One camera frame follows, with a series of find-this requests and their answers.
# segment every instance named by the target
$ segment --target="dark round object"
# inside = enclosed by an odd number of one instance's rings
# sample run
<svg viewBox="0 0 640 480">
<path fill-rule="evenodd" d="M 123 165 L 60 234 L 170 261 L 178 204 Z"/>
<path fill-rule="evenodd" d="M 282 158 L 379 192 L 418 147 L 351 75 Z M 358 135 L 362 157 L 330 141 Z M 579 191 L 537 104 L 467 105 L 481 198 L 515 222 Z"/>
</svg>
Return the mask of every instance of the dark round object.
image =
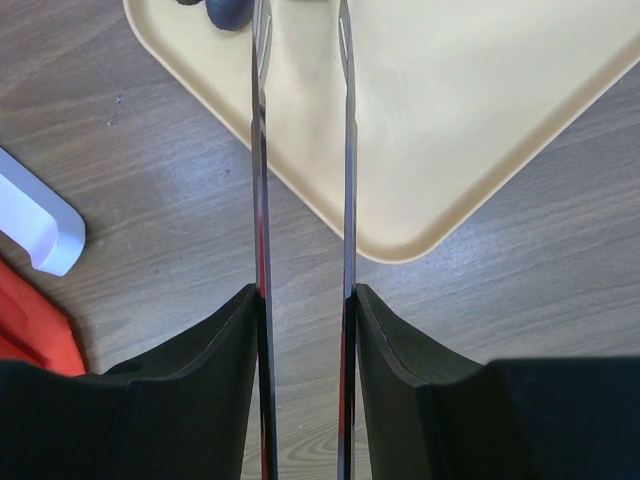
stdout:
<svg viewBox="0 0 640 480">
<path fill-rule="evenodd" d="M 220 30 L 240 30 L 251 20 L 253 0 L 205 0 L 204 3 L 211 22 Z"/>
</svg>

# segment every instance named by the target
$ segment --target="red fabric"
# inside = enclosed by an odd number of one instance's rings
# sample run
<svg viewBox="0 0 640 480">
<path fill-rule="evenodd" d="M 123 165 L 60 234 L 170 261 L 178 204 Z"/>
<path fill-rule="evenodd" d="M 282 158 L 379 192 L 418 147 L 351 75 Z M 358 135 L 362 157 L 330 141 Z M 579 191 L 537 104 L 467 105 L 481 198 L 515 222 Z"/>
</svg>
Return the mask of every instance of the red fabric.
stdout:
<svg viewBox="0 0 640 480">
<path fill-rule="evenodd" d="M 0 260 L 0 359 L 86 373 L 67 318 Z"/>
</svg>

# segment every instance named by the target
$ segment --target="wood grain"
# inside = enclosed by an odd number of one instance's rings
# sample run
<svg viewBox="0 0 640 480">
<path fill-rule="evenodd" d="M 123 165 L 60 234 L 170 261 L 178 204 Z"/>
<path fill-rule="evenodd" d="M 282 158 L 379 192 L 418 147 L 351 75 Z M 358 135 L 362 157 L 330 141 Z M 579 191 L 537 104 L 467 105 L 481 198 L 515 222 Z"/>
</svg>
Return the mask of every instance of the wood grain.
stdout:
<svg viewBox="0 0 640 480">
<path fill-rule="evenodd" d="M 136 42 L 117 0 L 0 4 L 0 144 L 84 217 L 53 278 L 2 257 L 102 371 L 253 281 L 249 153 Z M 640 348 L 640 68 L 431 254 L 361 260 L 407 320 L 476 360 Z M 283 479 L 335 475 L 340 240 L 271 179 Z M 259 478 L 257 411 L 244 476 Z M 361 405 L 358 478 L 370 478 Z"/>
</svg>

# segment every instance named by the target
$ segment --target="metal tongs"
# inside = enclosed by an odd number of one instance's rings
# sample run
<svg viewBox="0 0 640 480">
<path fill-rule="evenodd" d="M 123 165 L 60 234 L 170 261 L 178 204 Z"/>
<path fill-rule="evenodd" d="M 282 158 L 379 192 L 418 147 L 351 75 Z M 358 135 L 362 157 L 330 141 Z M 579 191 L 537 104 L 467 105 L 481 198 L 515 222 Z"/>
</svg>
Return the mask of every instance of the metal tongs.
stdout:
<svg viewBox="0 0 640 480">
<path fill-rule="evenodd" d="M 276 393 L 273 368 L 273 313 L 269 247 L 269 194 L 267 189 L 267 136 L 264 86 L 271 53 L 271 5 L 255 0 L 251 55 L 251 152 L 253 165 L 253 223 L 258 289 L 258 379 L 262 479 L 278 478 Z"/>
<path fill-rule="evenodd" d="M 356 190 L 358 125 L 351 17 L 347 0 L 340 0 L 338 35 L 342 69 L 347 84 L 344 145 L 344 280 L 340 348 L 340 419 L 338 425 L 338 480 L 354 477 L 354 421 L 356 383 Z"/>
</svg>

